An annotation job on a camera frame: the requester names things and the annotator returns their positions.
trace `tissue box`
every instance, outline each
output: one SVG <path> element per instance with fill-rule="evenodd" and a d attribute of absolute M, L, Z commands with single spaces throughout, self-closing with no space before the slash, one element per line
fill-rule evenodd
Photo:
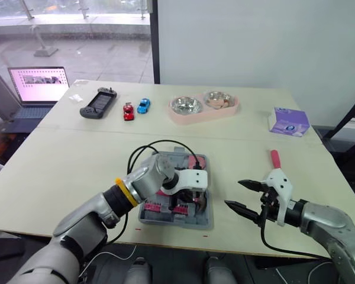
<path fill-rule="evenodd" d="M 310 127 L 305 111 L 287 108 L 274 108 L 268 125 L 271 132 L 297 137 L 303 136 Z"/>

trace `white wall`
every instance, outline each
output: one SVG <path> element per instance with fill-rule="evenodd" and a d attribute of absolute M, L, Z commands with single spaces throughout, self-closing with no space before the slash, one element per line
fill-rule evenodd
<path fill-rule="evenodd" d="M 311 124 L 355 103 L 355 0 L 160 0 L 161 83 L 283 87 Z"/>

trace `laptop screen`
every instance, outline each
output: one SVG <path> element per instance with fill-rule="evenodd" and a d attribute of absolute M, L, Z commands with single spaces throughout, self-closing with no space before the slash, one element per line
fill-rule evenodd
<path fill-rule="evenodd" d="M 57 102 L 69 88 L 63 67 L 10 67 L 8 71 L 21 102 Z"/>

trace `laptop keyboard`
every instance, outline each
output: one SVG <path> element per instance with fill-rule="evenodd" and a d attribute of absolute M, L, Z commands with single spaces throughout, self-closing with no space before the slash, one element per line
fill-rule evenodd
<path fill-rule="evenodd" d="M 14 118 L 44 118 L 50 108 L 21 108 Z"/>

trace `red handle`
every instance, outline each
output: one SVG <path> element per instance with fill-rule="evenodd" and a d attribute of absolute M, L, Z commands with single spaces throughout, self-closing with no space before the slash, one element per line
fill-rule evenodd
<path fill-rule="evenodd" d="M 279 157 L 279 152 L 277 150 L 272 150 L 271 151 L 271 159 L 273 163 L 273 168 L 274 169 L 280 169 L 280 157 Z"/>

